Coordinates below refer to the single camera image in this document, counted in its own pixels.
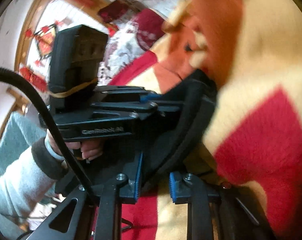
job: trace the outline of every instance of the gray sweater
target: gray sweater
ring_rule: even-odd
[[[47,190],[65,175],[62,162],[46,149],[44,138],[34,143],[0,177],[0,230],[9,240],[23,231],[7,217],[27,218]]]

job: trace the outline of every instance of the black cuff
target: black cuff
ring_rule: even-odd
[[[64,177],[66,170],[62,163],[47,151],[44,143],[45,137],[32,145],[32,155],[37,166],[51,179],[59,180]]]

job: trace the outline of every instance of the hand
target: hand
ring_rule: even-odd
[[[47,135],[49,138],[49,144],[51,145],[53,151],[55,151],[59,155],[62,155],[60,149],[57,147],[56,142],[54,141],[49,130],[47,130]],[[82,158],[89,159],[91,161],[102,155],[104,141],[105,141],[104,139],[97,138],[97,139],[84,141],[82,142],[82,144],[80,142],[72,142],[72,143],[65,143],[65,144],[69,149],[81,148]]]

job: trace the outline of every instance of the black cable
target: black cable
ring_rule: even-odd
[[[92,183],[85,174],[83,168],[78,164],[76,158],[72,155],[68,147],[66,146],[62,135],[60,134],[53,117],[49,113],[49,110],[47,109],[45,103],[41,99],[40,95],[36,90],[33,88],[33,86],[27,82],[23,77],[16,74],[15,72],[0,68],[0,82],[4,82],[7,84],[10,84],[19,90],[21,90],[33,103],[35,108],[38,110],[39,114],[43,118],[44,122],[46,123],[49,131],[51,132],[58,148],[61,150],[61,153],[63,157],[65,158],[65,161],[70,166],[70,168],[74,171],[76,177],[78,178],[79,182],[82,184],[84,189],[86,190],[89,197],[92,199],[94,203],[97,202],[93,191],[92,191]]]
[[[24,236],[30,235],[33,233],[33,230],[28,230],[27,232],[22,233],[16,240],[22,240]]]
[[[122,227],[122,228],[121,228],[121,232],[122,232],[122,233],[123,233],[123,232],[126,232],[127,230],[129,230],[129,229],[131,229],[131,228],[133,228],[133,223],[132,223],[131,221],[129,221],[129,220],[126,220],[126,219],[124,219],[124,218],[121,218],[121,223],[126,224],[125,227]]]

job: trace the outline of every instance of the metal screw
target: metal screw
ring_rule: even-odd
[[[191,173],[187,173],[186,176],[185,176],[185,178],[186,178],[187,180],[191,180],[192,174],[191,174]]]
[[[232,188],[231,183],[230,183],[230,182],[227,182],[227,181],[222,182],[220,185],[221,185],[222,188],[224,188],[224,189],[230,189],[230,188]]]
[[[117,179],[117,180],[125,180],[125,179],[126,179],[126,175],[123,174],[123,173],[120,173],[120,174],[118,174],[118,175],[116,176],[116,179]]]
[[[129,114],[130,117],[133,117],[133,118],[138,118],[139,117],[139,114],[136,113],[136,112],[132,112]]]
[[[150,103],[150,106],[152,106],[152,107],[157,107],[157,106],[158,106],[158,104],[157,104],[157,103],[155,103],[155,102],[151,102],[151,103]]]

